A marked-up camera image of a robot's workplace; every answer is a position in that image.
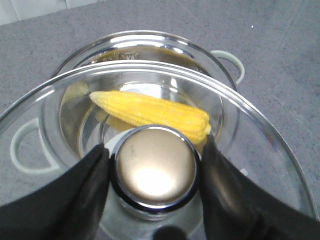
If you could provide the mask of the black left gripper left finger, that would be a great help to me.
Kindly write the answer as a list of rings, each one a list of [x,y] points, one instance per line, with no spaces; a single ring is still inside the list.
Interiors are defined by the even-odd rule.
[[[109,151],[96,145],[54,181],[0,208],[2,240],[93,240],[109,190]]]

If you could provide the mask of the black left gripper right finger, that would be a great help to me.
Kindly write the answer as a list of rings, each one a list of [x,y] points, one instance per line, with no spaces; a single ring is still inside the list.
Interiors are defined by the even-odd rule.
[[[208,136],[201,157],[208,240],[318,240],[319,221],[282,203],[235,168]]]

